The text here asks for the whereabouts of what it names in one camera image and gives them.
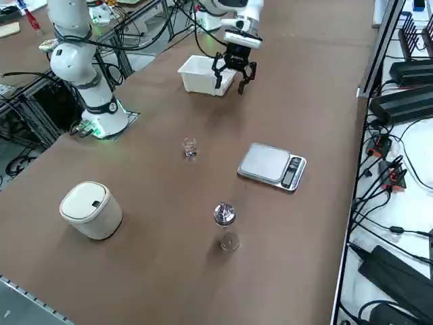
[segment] brown table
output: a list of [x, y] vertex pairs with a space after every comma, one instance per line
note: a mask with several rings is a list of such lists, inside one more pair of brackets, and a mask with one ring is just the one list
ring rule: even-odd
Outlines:
[[[186, 93], [177, 69], [193, 37], [117, 96], [141, 118], [116, 142], [65, 135], [0, 195], [0, 272], [77, 324], [328, 324], [355, 178], [373, 3], [268, 1], [244, 96]], [[211, 45], [208, 51], [215, 50]], [[195, 137], [196, 161], [182, 157]], [[248, 146], [306, 157], [293, 195], [239, 178]], [[124, 211], [110, 239], [59, 216], [82, 181]], [[212, 210], [237, 211], [241, 247], [217, 246]]]
[[[53, 27], [47, 15], [47, 8], [42, 7], [32, 12], [44, 31], [43, 36], [38, 36], [27, 20], [22, 16], [16, 22], [20, 22], [21, 31], [18, 34], [0, 39], [0, 73], [11, 71], [45, 72], [49, 69], [46, 55], [39, 49], [39, 45], [46, 39], [53, 39]], [[35, 76], [20, 75], [0, 79], [0, 83], [20, 87], [32, 81]]]

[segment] glass cup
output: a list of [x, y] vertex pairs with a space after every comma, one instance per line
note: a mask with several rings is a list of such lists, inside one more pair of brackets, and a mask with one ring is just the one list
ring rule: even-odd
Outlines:
[[186, 157], [195, 157], [197, 156], [197, 146], [196, 139], [193, 137], [187, 137], [183, 140], [183, 149], [185, 151]]

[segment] digital scale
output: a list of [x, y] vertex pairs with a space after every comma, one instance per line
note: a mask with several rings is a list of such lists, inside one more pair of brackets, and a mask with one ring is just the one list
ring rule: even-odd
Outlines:
[[252, 144], [237, 173], [244, 177], [292, 192], [299, 185], [306, 160], [264, 144]]

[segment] white cylindrical container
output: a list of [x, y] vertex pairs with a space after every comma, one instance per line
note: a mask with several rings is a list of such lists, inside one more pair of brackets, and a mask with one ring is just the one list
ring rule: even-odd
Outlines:
[[122, 221], [122, 210], [102, 184], [85, 181], [66, 195], [60, 214], [79, 232], [92, 239], [111, 236]]

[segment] power adapter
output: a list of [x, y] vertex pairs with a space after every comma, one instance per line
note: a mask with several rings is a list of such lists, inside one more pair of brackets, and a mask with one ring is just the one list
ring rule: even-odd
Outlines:
[[370, 139], [366, 153], [375, 157], [386, 158], [392, 145], [392, 140], [388, 134], [374, 133]]
[[399, 165], [397, 168], [390, 168], [391, 162], [381, 161], [379, 162], [379, 174], [381, 176], [382, 187], [384, 189], [391, 189], [393, 192], [402, 192], [406, 188], [405, 174], [407, 169], [404, 169]]

